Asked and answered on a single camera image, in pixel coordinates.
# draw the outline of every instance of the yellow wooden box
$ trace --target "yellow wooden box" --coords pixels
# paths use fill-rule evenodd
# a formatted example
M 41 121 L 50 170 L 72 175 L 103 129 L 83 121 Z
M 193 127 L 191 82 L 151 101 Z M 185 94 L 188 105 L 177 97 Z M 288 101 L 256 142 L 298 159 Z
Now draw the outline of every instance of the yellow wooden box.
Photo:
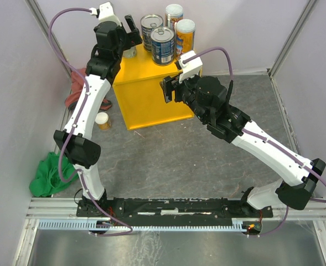
M 128 130 L 194 117 L 184 103 L 165 103 L 159 82 L 177 75 L 174 63 L 159 66 L 143 45 L 134 58 L 123 58 L 113 89 Z

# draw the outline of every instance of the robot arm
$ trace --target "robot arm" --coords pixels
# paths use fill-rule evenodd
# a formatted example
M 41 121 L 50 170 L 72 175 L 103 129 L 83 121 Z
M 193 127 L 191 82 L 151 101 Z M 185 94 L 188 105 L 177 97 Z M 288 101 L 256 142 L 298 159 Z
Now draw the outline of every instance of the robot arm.
M 91 141 L 92 128 L 100 105 L 120 70 L 123 51 L 141 44 L 142 39 L 131 16 L 125 16 L 131 32 L 125 31 L 110 2 L 100 5 L 99 9 L 90 10 L 100 23 L 94 28 L 97 44 L 86 66 L 85 79 L 89 88 L 84 84 L 70 120 L 63 131 L 55 131 L 54 140 L 61 150 L 64 148 L 64 154 L 74 168 L 82 172 L 82 186 L 87 187 L 95 200 L 105 200 L 105 188 L 97 169 L 101 148 Z M 87 190 L 83 191 L 83 195 L 90 200 Z
M 168 76 L 161 82 L 165 101 L 172 100 L 174 91 L 175 101 L 187 104 L 213 135 L 250 152 L 280 175 L 281 179 L 272 184 L 251 187 L 245 192 L 244 198 L 251 207 L 262 209 L 281 201 L 294 209 L 304 209 L 318 181 L 305 167 L 321 175 L 325 163 L 295 154 L 266 134 L 248 115 L 231 106 L 229 99 L 233 81 L 227 89 L 217 78 L 201 78 L 198 75 L 202 67 L 199 57 L 183 63 L 193 56 L 194 51 L 182 55 L 177 67 L 183 72 L 173 78 Z M 296 157 L 298 162 L 286 153 Z

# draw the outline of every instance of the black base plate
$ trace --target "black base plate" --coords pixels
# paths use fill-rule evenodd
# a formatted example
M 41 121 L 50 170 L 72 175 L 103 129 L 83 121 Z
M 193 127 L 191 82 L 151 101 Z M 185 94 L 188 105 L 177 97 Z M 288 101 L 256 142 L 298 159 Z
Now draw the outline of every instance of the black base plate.
M 141 199 L 106 200 L 103 209 L 112 208 L 116 217 L 130 226 L 231 226 L 232 218 L 259 218 L 260 211 L 248 206 L 248 215 L 239 200 L 210 199 Z M 79 201 L 78 217 L 104 217 L 87 199 Z M 272 208 L 262 210 L 263 218 L 272 218 Z

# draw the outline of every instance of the silver surface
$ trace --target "silver surface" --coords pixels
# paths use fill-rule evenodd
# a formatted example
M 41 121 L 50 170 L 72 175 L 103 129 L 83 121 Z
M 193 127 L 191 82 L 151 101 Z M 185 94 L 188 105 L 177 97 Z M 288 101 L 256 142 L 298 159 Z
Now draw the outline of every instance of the silver surface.
M 277 222 L 264 222 L 265 230 Z M 325 265 L 313 222 L 286 222 L 273 235 L 137 232 L 93 237 L 85 231 L 38 230 L 29 265 Z
M 168 27 L 155 28 L 151 32 L 151 38 L 158 43 L 165 43 L 174 39 L 175 33 Z
M 29 263 L 32 253 L 33 243 L 35 241 L 38 219 L 27 219 L 19 239 L 18 248 L 15 252 L 13 266 L 23 266 Z
M 162 26 L 163 22 L 164 20 L 161 16 L 156 14 L 148 14 L 141 19 L 141 26 L 148 29 L 154 29 Z

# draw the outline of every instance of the canned food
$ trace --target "canned food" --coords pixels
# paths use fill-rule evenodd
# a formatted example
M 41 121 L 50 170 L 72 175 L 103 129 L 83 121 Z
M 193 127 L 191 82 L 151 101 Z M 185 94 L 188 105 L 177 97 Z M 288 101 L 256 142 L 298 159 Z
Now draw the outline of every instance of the canned food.
M 184 18 L 184 9 L 179 4 L 170 4 L 165 9 L 165 26 L 175 30 L 175 24 Z
M 151 32 L 152 58 L 158 65 L 168 65 L 174 60 L 175 33 L 168 27 L 153 29 Z
M 182 19 L 176 26 L 176 57 L 194 49 L 195 23 L 191 19 Z
M 152 51 L 151 31 L 152 29 L 161 27 L 163 22 L 163 18 L 156 14 L 145 15 L 141 19 L 143 46 L 148 52 Z

